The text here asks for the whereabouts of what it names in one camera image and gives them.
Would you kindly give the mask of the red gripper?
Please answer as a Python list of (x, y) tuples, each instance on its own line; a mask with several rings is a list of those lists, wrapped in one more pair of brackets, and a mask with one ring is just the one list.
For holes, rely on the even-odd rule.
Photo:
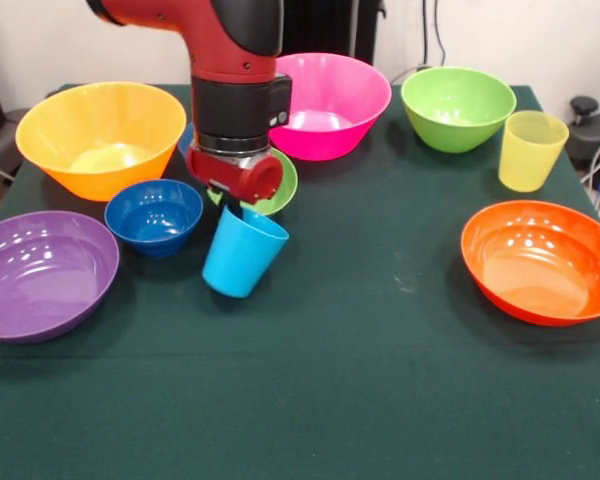
[(270, 199), (283, 177), (281, 162), (269, 150), (235, 157), (211, 154), (191, 145), (186, 164), (191, 174), (208, 187), (214, 204), (226, 206), (238, 219), (243, 215), (240, 201), (255, 204)]

